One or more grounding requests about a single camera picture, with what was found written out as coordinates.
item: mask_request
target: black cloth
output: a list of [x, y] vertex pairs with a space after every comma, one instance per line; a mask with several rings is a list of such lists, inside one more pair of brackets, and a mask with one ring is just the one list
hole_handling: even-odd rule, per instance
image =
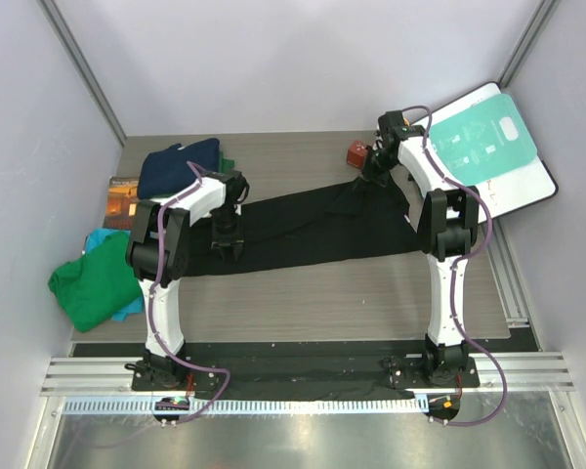
[[405, 220], [409, 204], [393, 179], [385, 188], [356, 180], [242, 207], [244, 248], [235, 264], [212, 251], [211, 224], [191, 230], [187, 277], [221, 276], [387, 256], [419, 249]]

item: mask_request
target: small red block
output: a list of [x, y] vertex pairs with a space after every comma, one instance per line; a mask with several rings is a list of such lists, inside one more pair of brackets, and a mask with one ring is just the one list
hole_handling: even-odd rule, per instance
[[348, 149], [347, 163], [354, 168], [362, 169], [364, 158], [367, 157], [367, 147], [360, 140], [356, 140]]

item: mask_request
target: metal track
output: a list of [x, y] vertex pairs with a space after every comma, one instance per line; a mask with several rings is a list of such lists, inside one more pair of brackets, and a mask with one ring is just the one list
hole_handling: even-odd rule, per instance
[[499, 220], [493, 222], [492, 238], [486, 252], [508, 326], [529, 327], [528, 303], [508, 239]]
[[55, 0], [37, 0], [37, 3], [46, 14], [46, 18], [50, 22], [50, 25], [57, 33], [59, 40], [62, 42], [65, 51], [69, 55], [71, 62], [73, 63], [76, 71], [82, 78], [85, 86], [89, 90], [89, 94], [91, 98], [94, 100], [100, 112], [106, 119], [106, 123], [110, 127], [113, 135], [119, 142], [119, 145], [124, 147], [126, 143], [126, 133], [122, 128], [115, 112], [113, 111], [108, 99], [106, 98], [105, 92], [100, 86], [96, 75], [94, 74], [93, 70], [89, 66], [85, 55], [83, 54], [82, 50], [78, 46], [78, 42], [76, 38], [72, 34], [61, 10], [57, 6]]
[[[510, 392], [572, 391], [573, 384], [565, 360], [558, 352], [494, 354], [506, 374]], [[473, 354], [481, 386], [464, 392], [498, 392], [501, 380], [497, 369], [483, 354]], [[52, 359], [41, 396], [127, 396], [139, 395], [130, 389], [132, 372], [124, 364], [138, 358]], [[416, 389], [416, 393], [444, 393], [452, 390]], [[174, 393], [153, 393], [173, 396]]]
[[[159, 399], [152, 396], [126, 397], [72, 397], [67, 398], [63, 415], [182, 415], [177, 410], [155, 410]], [[191, 400], [191, 409], [200, 410], [207, 401]], [[420, 413], [428, 411], [426, 396], [403, 401], [331, 402], [272, 402], [272, 401], [216, 401], [205, 416], [227, 415], [322, 415], [355, 413]]]
[[499, 77], [498, 83], [500, 88], [508, 88], [512, 80], [517, 76], [519, 68], [525, 61], [529, 51], [531, 51], [547, 21], [553, 15], [559, 2], [560, 0], [541, 0], [540, 5], [534, 11], [527, 28], [523, 32], [523, 36]]

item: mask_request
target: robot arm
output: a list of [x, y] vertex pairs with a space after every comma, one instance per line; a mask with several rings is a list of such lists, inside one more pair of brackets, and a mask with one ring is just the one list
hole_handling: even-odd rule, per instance
[[[180, 198], [176, 194], [159, 200], [142, 200], [137, 206], [126, 261], [132, 266], [144, 297], [148, 299], [158, 271], [158, 237], [164, 236], [162, 278], [154, 289], [150, 314], [159, 339], [182, 360], [186, 354], [185, 338], [180, 329], [178, 289], [180, 278], [188, 266], [190, 228], [198, 220], [211, 217], [213, 248], [219, 249], [225, 262], [235, 261], [243, 246], [238, 204], [248, 191], [249, 185], [238, 171], [209, 173], [201, 182], [196, 181], [179, 192], [187, 193], [187, 196]], [[163, 206], [167, 206], [163, 216], [164, 230], [158, 233], [157, 217]], [[177, 384], [187, 375], [186, 370], [166, 356], [154, 337], [149, 321], [146, 352], [143, 361], [135, 365], [135, 371], [135, 375], [140, 376], [140, 381], [133, 382], [135, 390], [148, 390], [148, 385], [156, 386], [161, 382]]]
[[[423, 127], [411, 126], [400, 111], [392, 111], [378, 119], [378, 128], [380, 139], [365, 158], [361, 178], [383, 186], [389, 171], [401, 164], [425, 197], [417, 236], [430, 266], [432, 313], [423, 366], [430, 384], [442, 385], [454, 380], [468, 364], [467, 344], [456, 330], [451, 313], [450, 278], [454, 260], [468, 254], [476, 243], [479, 207], [468, 193], [455, 189], [432, 166], [423, 152]], [[442, 173], [449, 174], [434, 149], [429, 152]], [[466, 264], [462, 261], [456, 267], [454, 290], [456, 316], [463, 327]]]

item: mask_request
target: gray wall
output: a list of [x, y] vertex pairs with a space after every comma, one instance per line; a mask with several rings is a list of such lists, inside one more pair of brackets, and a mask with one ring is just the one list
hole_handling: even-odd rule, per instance
[[128, 135], [360, 130], [496, 79], [539, 0], [57, 0]]
[[0, 469], [21, 467], [69, 341], [46, 282], [100, 222], [118, 155], [36, 2], [0, 1]]
[[586, 409], [586, 0], [564, 0], [511, 86], [560, 184], [504, 219], [539, 336], [561, 350]]

